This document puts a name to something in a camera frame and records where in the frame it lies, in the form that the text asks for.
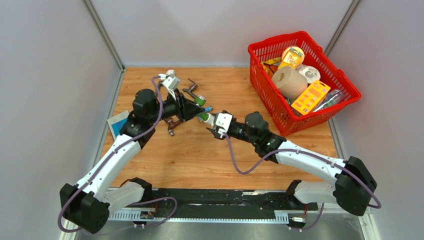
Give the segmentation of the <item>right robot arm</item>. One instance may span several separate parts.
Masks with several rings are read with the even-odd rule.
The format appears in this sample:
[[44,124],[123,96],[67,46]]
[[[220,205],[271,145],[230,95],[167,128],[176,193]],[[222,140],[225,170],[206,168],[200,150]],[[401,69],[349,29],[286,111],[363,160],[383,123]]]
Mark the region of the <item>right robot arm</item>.
[[[269,123],[258,112],[249,113],[239,122],[227,111],[206,113],[202,121],[216,139],[226,140],[236,171],[247,175],[263,161],[292,166],[312,174],[322,182],[294,180],[285,195],[286,205],[299,209],[303,204],[337,204],[344,211],[363,216],[368,208],[380,209],[382,203],[375,195],[376,180],[364,162],[355,156],[349,159],[326,156],[303,148],[272,132]],[[238,168],[231,139],[252,144],[260,160],[249,170]]]

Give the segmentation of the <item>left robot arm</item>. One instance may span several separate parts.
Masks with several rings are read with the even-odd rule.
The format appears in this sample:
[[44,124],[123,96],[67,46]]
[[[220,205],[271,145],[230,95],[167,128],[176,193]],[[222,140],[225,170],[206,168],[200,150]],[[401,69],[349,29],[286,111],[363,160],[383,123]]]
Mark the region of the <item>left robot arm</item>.
[[73,232],[83,229],[95,234],[120,209],[133,203],[143,208],[149,206],[153,201],[152,186],[138,177],[113,191],[108,189],[123,167],[147,144],[160,121],[174,116],[181,122],[189,121],[205,111],[205,102],[200,96],[187,99],[177,89],[169,92],[165,100],[159,91],[138,91],[132,102],[133,110],[110,149],[77,183],[66,183],[59,191],[59,228],[70,232],[62,224],[66,219],[78,226]]

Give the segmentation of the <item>long grey faucet white elbow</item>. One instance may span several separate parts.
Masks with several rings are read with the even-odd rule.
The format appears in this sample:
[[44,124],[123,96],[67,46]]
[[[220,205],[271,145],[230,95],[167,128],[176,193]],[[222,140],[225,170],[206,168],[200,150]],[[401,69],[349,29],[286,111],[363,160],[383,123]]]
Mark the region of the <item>long grey faucet white elbow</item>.
[[168,89],[174,89],[178,85],[176,71],[169,69],[166,73],[160,73],[160,85]]

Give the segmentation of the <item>green plastic faucet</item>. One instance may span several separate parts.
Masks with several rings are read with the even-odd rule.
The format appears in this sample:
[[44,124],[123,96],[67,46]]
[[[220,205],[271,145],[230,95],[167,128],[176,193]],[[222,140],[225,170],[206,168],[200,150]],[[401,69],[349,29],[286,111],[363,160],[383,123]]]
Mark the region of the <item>green plastic faucet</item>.
[[[199,105],[199,106],[203,107],[203,106],[204,106],[204,104],[206,103],[206,99],[205,99],[202,95],[197,95],[197,97],[194,99],[194,102],[195,102],[197,105]],[[201,114],[199,114],[197,117],[198,117],[198,120],[199,120],[200,122],[204,123],[204,120],[206,120],[206,119],[207,119],[207,112],[201,113]]]

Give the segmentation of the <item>red plastic shopping basket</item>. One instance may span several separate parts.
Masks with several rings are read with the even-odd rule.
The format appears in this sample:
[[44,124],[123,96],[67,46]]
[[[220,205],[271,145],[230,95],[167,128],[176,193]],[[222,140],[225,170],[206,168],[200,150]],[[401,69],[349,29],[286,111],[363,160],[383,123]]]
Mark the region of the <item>red plastic shopping basket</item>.
[[[275,87],[266,73],[262,62],[277,58],[291,46],[300,47],[305,53],[304,64],[315,67],[321,74],[321,81],[333,89],[341,90],[341,102],[323,110],[296,116],[288,102]],[[359,101],[361,92],[336,68],[324,53],[323,48],[305,31],[276,35],[247,47],[250,55],[250,83],[261,99],[275,126],[283,136],[288,136],[330,120],[347,105]]]

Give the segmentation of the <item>white plastic elbow fitting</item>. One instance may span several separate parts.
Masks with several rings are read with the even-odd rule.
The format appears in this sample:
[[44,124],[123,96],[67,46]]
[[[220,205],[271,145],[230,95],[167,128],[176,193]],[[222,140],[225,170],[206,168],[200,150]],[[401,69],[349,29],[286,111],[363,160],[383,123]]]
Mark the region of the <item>white plastic elbow fitting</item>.
[[215,120],[216,120],[215,115],[211,114],[211,113],[207,113],[206,115],[207,115],[207,118],[206,118],[206,120],[204,120],[204,123],[210,125],[211,127],[214,127]]

